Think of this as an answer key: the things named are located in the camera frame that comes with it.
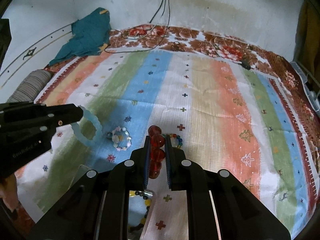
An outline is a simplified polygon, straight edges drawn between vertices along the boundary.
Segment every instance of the blue bead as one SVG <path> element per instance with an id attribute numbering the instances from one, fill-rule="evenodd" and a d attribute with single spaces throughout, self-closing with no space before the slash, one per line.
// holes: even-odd
<path id="1" fill-rule="evenodd" d="M 111 139 L 112 138 L 112 133 L 111 132 L 107 132 L 107 138 Z"/>

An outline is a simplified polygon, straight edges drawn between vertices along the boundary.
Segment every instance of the human hand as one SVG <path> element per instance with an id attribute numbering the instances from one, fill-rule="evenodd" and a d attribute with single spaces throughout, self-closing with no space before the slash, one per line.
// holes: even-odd
<path id="1" fill-rule="evenodd" d="M 4 204 L 13 212 L 19 205 L 17 179 L 15 174 L 11 174 L 0 183 L 0 198 Z"/>

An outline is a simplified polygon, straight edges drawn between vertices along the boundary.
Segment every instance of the red bead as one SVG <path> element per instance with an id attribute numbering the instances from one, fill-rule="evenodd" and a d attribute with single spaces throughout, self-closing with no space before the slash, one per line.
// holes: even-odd
<path id="1" fill-rule="evenodd" d="M 155 134 L 162 134 L 160 127 L 156 125 L 151 125 L 148 129 L 148 134 L 150 137 L 154 136 Z"/>
<path id="2" fill-rule="evenodd" d="M 154 160 L 150 161 L 150 173 L 151 172 L 160 172 L 162 167 L 161 162 L 155 162 Z"/>
<path id="3" fill-rule="evenodd" d="M 156 179 L 156 178 L 158 178 L 159 174 L 160 174 L 159 171 L 152 171 L 152 172 L 149 173 L 149 178 L 150 179 Z"/>
<path id="4" fill-rule="evenodd" d="M 162 162 L 164 158 L 165 158 L 164 150 L 160 148 L 155 148 L 155 147 L 151 149 L 151 160 L 154 160 L 156 162 Z"/>
<path id="5" fill-rule="evenodd" d="M 165 139 L 161 134 L 156 134 L 151 137 L 151 145 L 153 147 L 162 147 L 165 143 Z"/>

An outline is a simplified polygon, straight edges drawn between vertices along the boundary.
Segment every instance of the red cross print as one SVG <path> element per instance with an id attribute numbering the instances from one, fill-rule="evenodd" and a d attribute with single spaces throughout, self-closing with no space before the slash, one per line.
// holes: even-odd
<path id="1" fill-rule="evenodd" d="M 156 223 L 156 226 L 158 227 L 158 230 L 161 230 L 162 228 L 166 227 L 162 220 L 160 220 L 159 223 Z"/>
<path id="2" fill-rule="evenodd" d="M 177 125 L 177 128 L 179 128 L 179 131 L 182 131 L 182 129 L 185 129 L 185 127 L 183 126 L 183 124 Z"/>

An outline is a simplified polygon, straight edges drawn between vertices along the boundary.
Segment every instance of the white wall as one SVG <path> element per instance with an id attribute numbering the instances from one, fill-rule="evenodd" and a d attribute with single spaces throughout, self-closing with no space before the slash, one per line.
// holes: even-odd
<path id="1" fill-rule="evenodd" d="M 3 69 L 37 40 L 105 7 L 111 26 L 122 29 L 148 22 L 161 0 L 13 0 L 12 43 Z M 298 15 L 303 0 L 170 0 L 171 25 L 237 36 L 264 49 L 293 58 Z M 157 23 L 165 23 L 168 14 Z"/>

